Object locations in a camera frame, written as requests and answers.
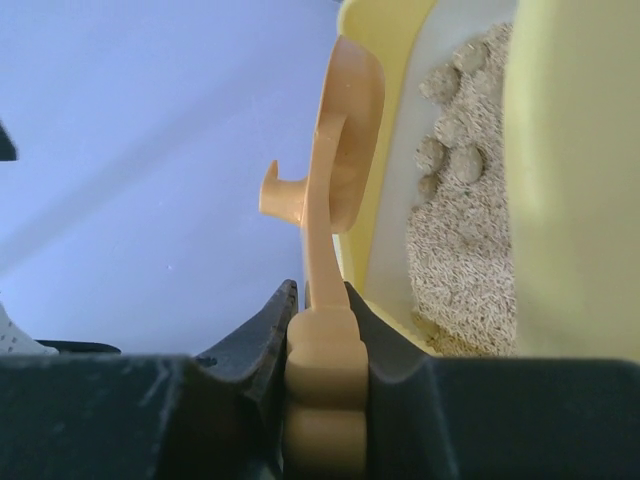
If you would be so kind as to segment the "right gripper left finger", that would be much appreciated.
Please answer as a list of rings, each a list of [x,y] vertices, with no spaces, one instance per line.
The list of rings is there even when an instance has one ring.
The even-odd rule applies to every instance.
[[[101,344],[1,359],[5,479],[279,479],[285,333],[298,289],[196,355]]]

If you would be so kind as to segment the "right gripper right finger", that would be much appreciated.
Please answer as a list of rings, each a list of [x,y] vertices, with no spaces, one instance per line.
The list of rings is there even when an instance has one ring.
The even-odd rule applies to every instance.
[[[348,296],[369,355],[369,478],[638,477],[636,364],[435,357]]]

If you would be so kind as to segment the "yellow litter box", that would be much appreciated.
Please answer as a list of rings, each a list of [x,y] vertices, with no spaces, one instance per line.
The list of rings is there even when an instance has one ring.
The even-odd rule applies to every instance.
[[[635,1],[347,1],[338,32],[373,52],[385,113],[342,271],[411,326],[409,160],[435,117],[416,87],[466,38],[512,21],[506,183],[527,355],[639,357],[639,5]]]

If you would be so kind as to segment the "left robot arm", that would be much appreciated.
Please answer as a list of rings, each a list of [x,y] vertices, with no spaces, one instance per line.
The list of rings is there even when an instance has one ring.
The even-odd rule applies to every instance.
[[[24,332],[8,315],[1,305],[1,354],[20,355],[57,355],[111,353],[120,354],[121,350],[103,343],[76,342],[60,340],[35,340]]]

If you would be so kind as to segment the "yellow litter scoop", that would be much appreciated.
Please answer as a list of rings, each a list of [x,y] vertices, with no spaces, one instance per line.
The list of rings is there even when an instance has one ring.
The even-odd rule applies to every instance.
[[[379,60],[339,36],[323,84],[307,176],[282,180],[273,162],[261,186],[260,212],[301,230],[310,296],[287,328],[287,479],[359,479],[366,468],[368,353],[333,237],[357,219],[384,99]]]

